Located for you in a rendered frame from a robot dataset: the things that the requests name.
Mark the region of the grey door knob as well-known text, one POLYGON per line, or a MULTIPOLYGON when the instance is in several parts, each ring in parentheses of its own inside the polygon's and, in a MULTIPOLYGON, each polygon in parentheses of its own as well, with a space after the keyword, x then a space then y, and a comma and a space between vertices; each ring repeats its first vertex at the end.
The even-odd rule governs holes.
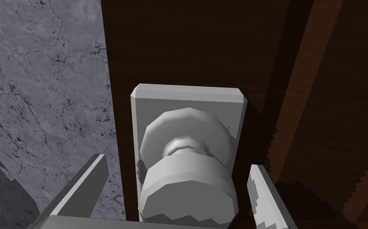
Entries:
POLYGON ((138 84, 131 93, 141 222, 228 228, 247 99, 238 88, 138 84))

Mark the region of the dark brown wooden door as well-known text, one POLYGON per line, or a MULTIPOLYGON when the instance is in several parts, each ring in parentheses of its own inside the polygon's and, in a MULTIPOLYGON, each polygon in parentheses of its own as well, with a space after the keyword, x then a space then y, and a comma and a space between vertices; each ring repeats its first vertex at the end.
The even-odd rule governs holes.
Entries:
POLYGON ((130 94, 238 88, 235 229, 254 229, 251 164, 299 229, 368 229, 368 0, 102 0, 124 208, 138 220, 130 94))

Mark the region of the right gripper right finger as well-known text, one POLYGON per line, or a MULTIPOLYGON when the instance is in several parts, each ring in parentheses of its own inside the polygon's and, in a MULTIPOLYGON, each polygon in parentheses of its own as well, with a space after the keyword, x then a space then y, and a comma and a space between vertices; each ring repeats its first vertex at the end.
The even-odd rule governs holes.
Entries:
POLYGON ((257 229, 298 229, 263 165, 252 165, 247 190, 257 229))

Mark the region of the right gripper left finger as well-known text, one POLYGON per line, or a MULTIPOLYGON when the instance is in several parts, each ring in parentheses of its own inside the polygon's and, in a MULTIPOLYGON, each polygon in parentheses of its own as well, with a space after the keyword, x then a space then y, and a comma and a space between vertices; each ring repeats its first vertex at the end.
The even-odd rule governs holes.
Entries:
POLYGON ((49 215, 89 218, 108 179, 105 154, 95 154, 64 189, 49 215))

